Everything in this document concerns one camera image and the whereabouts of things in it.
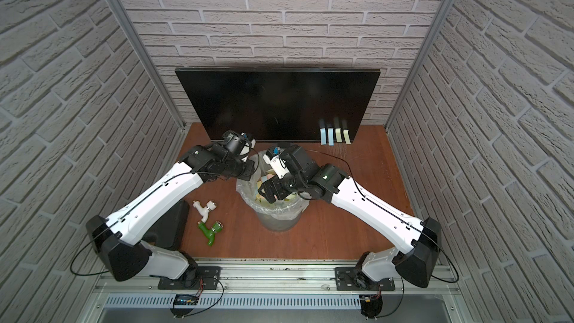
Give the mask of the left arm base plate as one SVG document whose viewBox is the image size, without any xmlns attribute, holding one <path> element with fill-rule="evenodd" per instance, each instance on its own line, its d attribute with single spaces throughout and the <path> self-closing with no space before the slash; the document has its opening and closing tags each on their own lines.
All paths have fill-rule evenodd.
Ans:
<svg viewBox="0 0 574 323">
<path fill-rule="evenodd" d="M 216 290 L 217 280 L 220 278 L 221 266 L 198 266 L 188 270 L 177 280 L 161 278 L 158 282 L 159 290 Z"/>
</svg>

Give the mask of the light green sticky note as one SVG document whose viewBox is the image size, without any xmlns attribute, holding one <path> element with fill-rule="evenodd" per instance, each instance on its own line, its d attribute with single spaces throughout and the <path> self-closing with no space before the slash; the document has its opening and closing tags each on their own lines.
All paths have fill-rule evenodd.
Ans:
<svg viewBox="0 0 574 323">
<path fill-rule="evenodd" d="M 335 129 L 335 135 L 336 135 L 336 142 L 342 143 L 342 130 L 340 128 Z"/>
</svg>

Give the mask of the yellow sticky note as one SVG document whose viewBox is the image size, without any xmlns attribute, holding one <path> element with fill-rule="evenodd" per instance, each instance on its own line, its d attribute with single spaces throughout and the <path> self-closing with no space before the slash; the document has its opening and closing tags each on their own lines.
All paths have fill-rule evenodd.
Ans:
<svg viewBox="0 0 574 323">
<path fill-rule="evenodd" d="M 348 130 L 348 129 L 344 129 L 344 130 L 343 130 L 343 137 L 344 137 L 344 139 L 345 139 L 345 143 L 346 143 L 347 145 L 350 145 L 350 144 L 351 144 L 351 138 L 350 138 L 350 133 L 349 133 L 349 130 Z"/>
</svg>

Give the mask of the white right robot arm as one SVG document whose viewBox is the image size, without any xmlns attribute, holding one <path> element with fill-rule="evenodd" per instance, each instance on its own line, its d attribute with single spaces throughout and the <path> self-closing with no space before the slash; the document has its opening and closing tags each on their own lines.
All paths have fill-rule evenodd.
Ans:
<svg viewBox="0 0 574 323">
<path fill-rule="evenodd" d="M 362 278 L 379 282 L 397 272 L 416 287 L 428 287 L 440 253 L 442 227 L 437 220 L 421 220 L 396 209 L 359 185 L 347 171 L 333 164 L 319 166 L 298 145 L 273 147 L 263 159 L 275 172 L 259 188 L 269 203 L 305 193 L 350 212 L 393 244 L 392 250 L 362 255 L 356 267 Z"/>
</svg>

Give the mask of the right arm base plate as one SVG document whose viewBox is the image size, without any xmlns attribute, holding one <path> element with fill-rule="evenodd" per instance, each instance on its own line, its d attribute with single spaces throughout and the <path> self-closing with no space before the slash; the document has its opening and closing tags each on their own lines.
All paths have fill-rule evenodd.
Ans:
<svg viewBox="0 0 574 323">
<path fill-rule="evenodd" d="M 336 267 L 334 273 L 338 291 L 392 292 L 396 290 L 396 285 L 392 278 L 385 278 L 375 282 L 351 267 Z"/>
</svg>

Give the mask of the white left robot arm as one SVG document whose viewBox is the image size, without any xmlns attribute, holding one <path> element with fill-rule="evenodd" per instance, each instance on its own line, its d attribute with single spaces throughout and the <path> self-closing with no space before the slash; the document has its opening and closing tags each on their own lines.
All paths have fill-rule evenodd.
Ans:
<svg viewBox="0 0 574 323">
<path fill-rule="evenodd" d="M 179 280 L 195 261 L 179 251 L 149 245 L 145 233 L 190 192 L 220 176 L 249 180 L 255 171 L 248 154 L 255 140 L 232 136 L 206 146 L 194 146 L 166 175 L 131 203 L 107 218 L 94 216 L 86 229 L 95 253 L 116 281 L 147 275 Z"/>
</svg>

